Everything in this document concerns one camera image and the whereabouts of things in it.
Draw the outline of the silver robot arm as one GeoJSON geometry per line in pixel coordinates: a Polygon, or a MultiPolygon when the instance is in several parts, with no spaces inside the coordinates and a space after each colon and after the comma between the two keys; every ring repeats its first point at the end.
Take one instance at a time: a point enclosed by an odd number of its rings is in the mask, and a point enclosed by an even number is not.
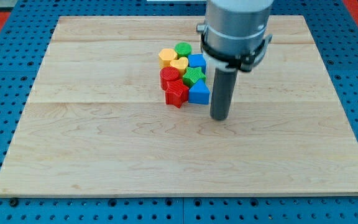
{"type": "Polygon", "coordinates": [[[250,72],[264,58],[272,35],[264,36],[273,0],[207,0],[196,26],[201,51],[223,70],[250,72]]]}

